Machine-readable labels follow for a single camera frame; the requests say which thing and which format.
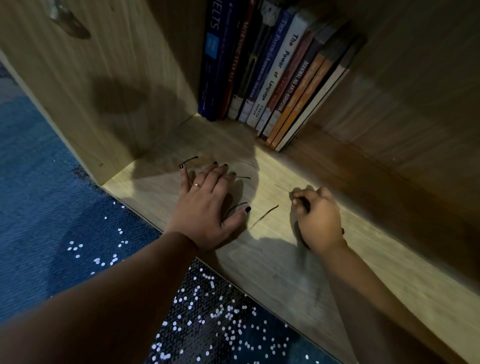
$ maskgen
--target finger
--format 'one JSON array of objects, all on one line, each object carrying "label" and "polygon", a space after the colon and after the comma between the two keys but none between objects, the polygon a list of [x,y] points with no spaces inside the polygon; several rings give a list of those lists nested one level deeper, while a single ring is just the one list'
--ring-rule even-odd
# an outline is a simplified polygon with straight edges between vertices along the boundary
[{"label": "finger", "polygon": [[247,215],[252,208],[250,206],[238,209],[226,219],[222,224],[222,231],[225,236],[225,239],[233,233],[236,229],[238,229],[242,224],[245,223],[247,219]]},{"label": "finger", "polygon": [[205,183],[205,179],[207,178],[207,175],[210,173],[210,171],[217,168],[217,166],[218,166],[218,163],[213,162],[208,167],[205,167],[204,169],[202,169],[201,172],[197,173],[197,175],[195,176],[195,180],[193,181],[193,184],[199,184],[200,187],[192,185],[191,191],[193,191],[193,192],[199,191],[200,188],[203,187],[203,184]]},{"label": "finger", "polygon": [[317,190],[317,193],[320,197],[322,198],[325,198],[327,200],[333,200],[334,197],[332,195],[332,193],[330,192],[330,190],[326,187],[320,187],[318,190]]},{"label": "finger", "polygon": [[294,198],[292,200],[292,204],[295,207],[295,212],[297,213],[297,216],[303,216],[307,214],[307,209],[299,199]]},{"label": "finger", "polygon": [[237,174],[235,172],[224,174],[216,183],[212,193],[223,201],[236,177]]},{"label": "finger", "polygon": [[301,190],[293,193],[294,197],[305,197],[310,203],[315,201],[319,195],[314,190]]},{"label": "finger", "polygon": [[190,178],[188,178],[187,167],[180,164],[180,192],[179,197],[185,196],[190,191]]},{"label": "finger", "polygon": [[218,179],[227,173],[227,171],[228,164],[224,164],[223,166],[211,170],[205,178],[202,190],[205,190],[206,192],[212,192],[218,182]]}]

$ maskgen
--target shelf board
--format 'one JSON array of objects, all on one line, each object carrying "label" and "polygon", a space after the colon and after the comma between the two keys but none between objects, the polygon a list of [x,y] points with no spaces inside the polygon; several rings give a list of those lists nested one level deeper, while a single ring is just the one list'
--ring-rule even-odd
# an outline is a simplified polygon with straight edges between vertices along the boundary
[{"label": "shelf board", "polygon": [[[198,156],[186,166],[199,171],[216,160],[249,177],[232,189],[233,203],[252,206],[247,229],[200,258],[343,363],[355,363],[322,268],[292,228],[289,191],[321,185],[312,172],[318,166],[302,170],[289,153],[264,148],[254,136],[238,122],[193,116],[103,188],[162,230],[177,201],[183,161]],[[480,333],[480,318],[473,318],[479,297],[354,209],[340,208],[349,245],[392,292],[464,358],[479,358],[480,349],[465,348]]]}]

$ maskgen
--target wood grain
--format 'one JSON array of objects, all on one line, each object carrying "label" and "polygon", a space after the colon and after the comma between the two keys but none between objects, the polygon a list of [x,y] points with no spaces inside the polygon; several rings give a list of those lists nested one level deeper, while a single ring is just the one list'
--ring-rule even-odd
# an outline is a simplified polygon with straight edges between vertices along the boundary
[{"label": "wood grain", "polygon": [[310,122],[479,228],[480,3],[337,3],[368,43]]},{"label": "wood grain", "polygon": [[2,62],[103,184],[196,113],[206,1],[65,0],[89,40],[42,3],[0,0]]},{"label": "wood grain", "polygon": [[[237,182],[232,191],[235,202],[248,201],[252,206],[247,230],[216,255],[202,259],[335,357],[346,364],[355,363],[321,267],[297,243],[292,231],[288,195],[295,187],[318,187],[325,181],[334,191],[347,187],[355,190],[355,181],[345,179],[348,168],[336,169],[338,160],[332,158],[335,148],[345,146],[326,136],[321,142],[332,150],[305,151],[297,143],[287,153],[279,154],[267,150],[253,136],[253,130],[236,122],[210,123],[192,117],[104,188],[163,229],[177,201],[179,163],[199,156],[187,162],[187,167],[198,170],[217,160],[229,164],[239,176],[249,176],[250,180]],[[373,176],[385,173],[385,178],[393,178],[360,154],[351,153],[345,152],[349,157],[345,163],[357,163],[358,169],[365,167]],[[349,244],[434,333],[469,363],[480,363],[476,345],[480,337],[480,317],[476,314],[480,298],[404,241],[375,226],[351,200],[342,202],[342,226]],[[279,208],[252,228],[276,205]]]}]

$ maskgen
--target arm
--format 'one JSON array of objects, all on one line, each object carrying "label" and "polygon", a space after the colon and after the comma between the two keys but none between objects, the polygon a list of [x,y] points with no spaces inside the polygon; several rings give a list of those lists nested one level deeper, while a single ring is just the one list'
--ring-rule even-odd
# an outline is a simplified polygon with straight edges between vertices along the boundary
[{"label": "arm", "polygon": [[179,201],[164,234],[123,262],[0,329],[0,362],[142,363],[199,250],[215,248],[245,221],[247,207],[220,222],[235,179],[209,166],[191,187],[181,168]]},{"label": "arm", "polygon": [[[324,267],[360,364],[465,363],[348,247],[338,205],[328,189],[303,190],[294,197],[302,237]],[[309,200],[309,213],[299,197]]]}]

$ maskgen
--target wooden panel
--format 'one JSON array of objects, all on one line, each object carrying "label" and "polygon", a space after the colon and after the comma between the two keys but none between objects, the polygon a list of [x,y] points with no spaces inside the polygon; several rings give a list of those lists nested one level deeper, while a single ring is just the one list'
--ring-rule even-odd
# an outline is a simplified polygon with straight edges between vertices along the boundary
[{"label": "wooden panel", "polygon": [[[348,148],[353,154],[341,154],[345,160],[331,158],[345,146],[328,136],[322,140],[327,149],[316,147],[306,152],[297,143],[286,154],[265,149],[253,136],[253,130],[236,122],[210,123],[195,116],[104,188],[163,229],[177,201],[178,165],[184,160],[198,155],[199,159],[187,163],[189,168],[198,170],[217,160],[228,163],[239,176],[250,177],[239,179],[232,190],[234,201],[248,201],[252,206],[247,230],[202,259],[335,357],[346,364],[355,363],[321,267],[297,244],[292,232],[288,192],[325,182],[340,196],[337,187],[355,190],[355,180],[348,179],[348,168],[341,168],[342,161],[356,163],[359,170],[364,167],[374,177],[392,177]],[[362,194],[364,185],[357,191]],[[379,229],[349,201],[345,199],[341,205],[349,244],[441,339],[469,363],[480,363],[480,348],[475,345],[480,337],[480,317],[476,314],[480,298],[401,239]],[[257,223],[276,205],[276,210]],[[430,231],[434,222],[425,221]]]},{"label": "wooden panel", "polygon": [[102,184],[196,113],[206,1],[65,0],[89,40],[43,3],[0,0],[2,61]]},{"label": "wooden panel", "polygon": [[480,227],[480,3],[337,3],[368,44],[311,122]]}]

